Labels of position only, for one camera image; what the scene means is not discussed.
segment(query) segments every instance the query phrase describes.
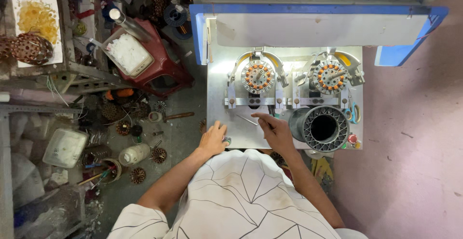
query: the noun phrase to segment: plastic box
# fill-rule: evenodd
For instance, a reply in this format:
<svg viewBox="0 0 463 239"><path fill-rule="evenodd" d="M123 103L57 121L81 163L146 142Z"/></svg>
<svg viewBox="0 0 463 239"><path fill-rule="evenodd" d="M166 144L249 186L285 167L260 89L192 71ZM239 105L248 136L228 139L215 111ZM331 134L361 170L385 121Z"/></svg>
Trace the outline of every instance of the plastic box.
<svg viewBox="0 0 463 239"><path fill-rule="evenodd" d="M57 129L48 143L42 161L72 169L87 144L89 135L84 132Z"/></svg>
<svg viewBox="0 0 463 239"><path fill-rule="evenodd" d="M112 34L103 44L102 44L102 49L103 52L114 62L114 64L126 75L130 76L132 78L136 78L139 74L141 74L145 69L147 69L151 64L154 62L153 56L146 50L143 45L140 44L143 49L148 53L148 56L140 63L138 66L136 66L131 72L127 72L125 68L117 62L117 60L109 54L107 51L106 47L108 46L109 43L113 43L113 40L118 39L122 34L129 34L127 31L125 31L123 28L118 29L114 34Z"/></svg>

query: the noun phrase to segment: small bottle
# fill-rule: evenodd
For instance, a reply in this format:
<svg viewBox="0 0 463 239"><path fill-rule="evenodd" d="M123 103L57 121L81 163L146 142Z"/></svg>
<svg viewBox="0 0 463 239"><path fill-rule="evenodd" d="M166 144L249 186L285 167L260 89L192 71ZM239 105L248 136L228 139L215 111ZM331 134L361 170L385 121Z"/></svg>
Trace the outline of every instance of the small bottle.
<svg viewBox="0 0 463 239"><path fill-rule="evenodd" d="M119 154L119 162L126 167L133 166L146 159L150 151L150 146L145 143L125 148Z"/></svg>

